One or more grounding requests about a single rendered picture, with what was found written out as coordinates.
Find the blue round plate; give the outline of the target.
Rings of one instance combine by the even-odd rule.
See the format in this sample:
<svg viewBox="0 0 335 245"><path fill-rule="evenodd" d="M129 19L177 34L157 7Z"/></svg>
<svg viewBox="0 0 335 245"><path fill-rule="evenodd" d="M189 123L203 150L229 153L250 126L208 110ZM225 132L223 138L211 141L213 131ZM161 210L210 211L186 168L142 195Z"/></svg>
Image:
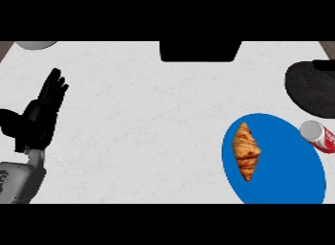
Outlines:
<svg viewBox="0 0 335 245"><path fill-rule="evenodd" d="M232 142L242 123L262 149L247 182ZM324 164L300 129L270 114L248 114L231 124L222 145L222 161L231 186L247 204L322 204L326 192Z"/></svg>

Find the golden brown croissant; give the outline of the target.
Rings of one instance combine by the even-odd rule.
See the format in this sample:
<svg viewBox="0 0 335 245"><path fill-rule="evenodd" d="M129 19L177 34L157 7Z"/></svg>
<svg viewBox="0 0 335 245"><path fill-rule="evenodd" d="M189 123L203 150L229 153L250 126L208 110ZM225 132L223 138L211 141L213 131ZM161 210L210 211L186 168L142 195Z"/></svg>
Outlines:
<svg viewBox="0 0 335 245"><path fill-rule="evenodd" d="M250 182L256 172L262 149L253 137L250 125L245 122L238 128L232 146L241 174L245 181Z"/></svg>

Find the grey round object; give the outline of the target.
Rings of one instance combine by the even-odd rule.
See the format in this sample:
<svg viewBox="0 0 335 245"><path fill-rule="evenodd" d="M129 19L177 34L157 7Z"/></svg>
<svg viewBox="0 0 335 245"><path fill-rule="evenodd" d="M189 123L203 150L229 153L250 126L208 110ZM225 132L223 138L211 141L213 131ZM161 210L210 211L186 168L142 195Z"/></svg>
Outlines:
<svg viewBox="0 0 335 245"><path fill-rule="evenodd" d="M55 41L18 41L17 42L17 45L22 49L30 51L43 50L55 44L56 44Z"/></svg>

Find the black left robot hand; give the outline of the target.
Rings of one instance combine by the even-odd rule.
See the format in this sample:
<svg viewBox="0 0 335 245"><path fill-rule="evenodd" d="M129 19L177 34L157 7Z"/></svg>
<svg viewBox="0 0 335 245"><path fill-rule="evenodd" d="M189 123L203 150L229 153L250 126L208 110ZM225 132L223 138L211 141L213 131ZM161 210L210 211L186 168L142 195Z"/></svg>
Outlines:
<svg viewBox="0 0 335 245"><path fill-rule="evenodd" d="M0 108L0 129L17 140L17 153L49 147L68 88L61 70L53 68L39 98L28 103L24 112Z"/></svg>

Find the red soda can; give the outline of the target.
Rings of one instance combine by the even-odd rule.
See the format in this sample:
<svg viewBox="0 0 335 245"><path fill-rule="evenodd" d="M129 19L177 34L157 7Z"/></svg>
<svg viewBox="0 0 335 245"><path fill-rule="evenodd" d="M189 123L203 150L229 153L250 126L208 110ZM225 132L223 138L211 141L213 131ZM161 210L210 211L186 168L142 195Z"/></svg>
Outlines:
<svg viewBox="0 0 335 245"><path fill-rule="evenodd" d="M335 134L319 122L304 122L300 127L300 133L307 142L324 153L335 153Z"/></svg>

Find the black frying pan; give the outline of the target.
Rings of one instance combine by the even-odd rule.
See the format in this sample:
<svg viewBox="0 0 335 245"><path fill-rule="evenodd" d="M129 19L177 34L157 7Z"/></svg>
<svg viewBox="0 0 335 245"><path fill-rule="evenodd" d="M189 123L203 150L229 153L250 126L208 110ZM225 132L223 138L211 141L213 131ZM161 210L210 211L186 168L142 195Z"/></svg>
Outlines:
<svg viewBox="0 0 335 245"><path fill-rule="evenodd" d="M295 62L285 71L285 90L297 106L312 115L335 119L335 71L313 61Z"/></svg>

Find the black appliance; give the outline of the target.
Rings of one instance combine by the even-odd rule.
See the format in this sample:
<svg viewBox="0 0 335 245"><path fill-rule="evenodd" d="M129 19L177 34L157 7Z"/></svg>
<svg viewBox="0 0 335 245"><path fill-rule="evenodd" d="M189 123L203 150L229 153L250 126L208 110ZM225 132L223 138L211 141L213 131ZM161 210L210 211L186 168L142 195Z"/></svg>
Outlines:
<svg viewBox="0 0 335 245"><path fill-rule="evenodd" d="M164 62L232 62L241 45L241 41L161 41L161 60Z"/></svg>

